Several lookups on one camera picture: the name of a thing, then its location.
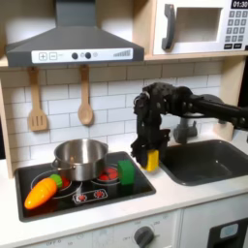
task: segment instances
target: tile backsplash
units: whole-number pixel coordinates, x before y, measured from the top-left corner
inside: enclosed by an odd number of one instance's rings
[[[78,120],[80,73],[78,67],[41,67],[39,84],[48,130],[31,132],[27,116],[32,108],[28,75],[23,68],[0,69],[12,161],[36,164],[51,160],[54,148],[65,140],[91,138],[107,142],[110,150],[129,147],[136,138],[133,101],[141,89],[154,81],[188,86],[195,94],[218,96],[222,60],[187,60],[150,63],[112,63],[90,66],[90,104],[94,124]],[[199,132],[212,129],[215,119],[198,120]],[[163,128],[179,123],[176,116],[163,116]]]

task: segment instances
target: yellow object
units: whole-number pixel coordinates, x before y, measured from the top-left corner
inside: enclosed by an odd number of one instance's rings
[[[57,192],[56,182],[51,178],[45,178],[27,196],[25,201],[26,209],[34,209],[52,198]]]
[[[159,151],[149,150],[146,170],[155,171],[158,167],[159,167]]]

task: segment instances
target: microwave display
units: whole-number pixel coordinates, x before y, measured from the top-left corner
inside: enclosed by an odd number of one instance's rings
[[[232,0],[232,9],[248,9],[248,1]]]

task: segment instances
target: range hood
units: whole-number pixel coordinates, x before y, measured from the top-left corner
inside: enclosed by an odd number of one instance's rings
[[[143,47],[96,27],[95,1],[55,0],[56,27],[7,45],[9,66],[142,61]]]

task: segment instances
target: wooden spoon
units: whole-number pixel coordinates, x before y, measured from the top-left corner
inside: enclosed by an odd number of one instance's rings
[[[78,110],[78,118],[83,125],[90,125],[93,121],[93,110],[89,105],[89,68],[81,66],[81,106]]]
[[[41,110],[37,68],[29,68],[28,75],[31,84],[33,109],[28,116],[28,126],[32,131],[41,131],[47,128],[47,116]]]

